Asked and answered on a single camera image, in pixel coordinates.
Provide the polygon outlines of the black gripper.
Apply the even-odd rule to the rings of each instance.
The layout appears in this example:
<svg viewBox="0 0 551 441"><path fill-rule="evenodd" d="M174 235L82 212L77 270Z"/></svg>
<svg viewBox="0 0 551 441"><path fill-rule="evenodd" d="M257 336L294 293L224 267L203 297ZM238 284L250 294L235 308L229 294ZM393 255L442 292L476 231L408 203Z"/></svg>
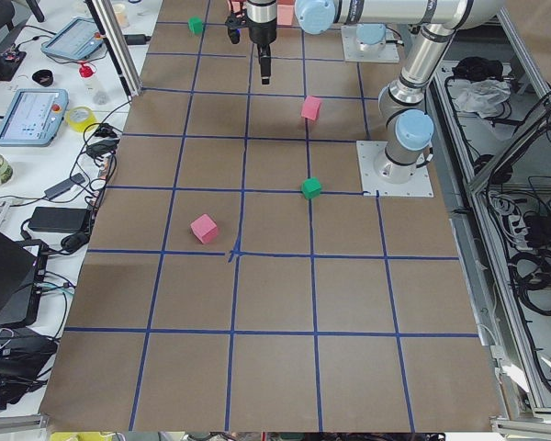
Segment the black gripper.
<svg viewBox="0 0 551 441"><path fill-rule="evenodd" d="M246 2L247 23L251 41L258 45L261 84L269 85L272 76L270 44L276 40L276 0Z"/></svg>

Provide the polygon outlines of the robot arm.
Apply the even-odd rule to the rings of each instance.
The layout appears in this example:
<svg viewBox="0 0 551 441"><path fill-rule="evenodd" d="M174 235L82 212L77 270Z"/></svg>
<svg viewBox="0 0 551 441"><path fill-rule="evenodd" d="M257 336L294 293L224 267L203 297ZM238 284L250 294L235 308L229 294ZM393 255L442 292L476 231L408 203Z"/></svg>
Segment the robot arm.
<svg viewBox="0 0 551 441"><path fill-rule="evenodd" d="M301 28L319 35L333 24L406 24L420 27L399 77L379 95L378 106L388 128L388 143L374 160L380 178L390 184L410 181L422 151L434 132L431 118L419 106L455 33L486 23L503 8L502 1L296 1Z"/></svg>

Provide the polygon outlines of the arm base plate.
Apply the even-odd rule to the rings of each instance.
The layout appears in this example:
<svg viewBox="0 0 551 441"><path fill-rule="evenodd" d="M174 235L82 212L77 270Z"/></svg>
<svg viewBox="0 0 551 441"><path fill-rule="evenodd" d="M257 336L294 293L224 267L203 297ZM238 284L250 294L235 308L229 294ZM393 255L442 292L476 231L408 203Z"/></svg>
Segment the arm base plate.
<svg viewBox="0 0 551 441"><path fill-rule="evenodd" d="M341 32L343 55L347 62L399 62L399 40L386 25L343 25Z"/></svg>
<svg viewBox="0 0 551 441"><path fill-rule="evenodd" d="M397 165L386 156L386 141L358 141L357 159L362 193L369 197L432 198L433 187L428 167Z"/></svg>

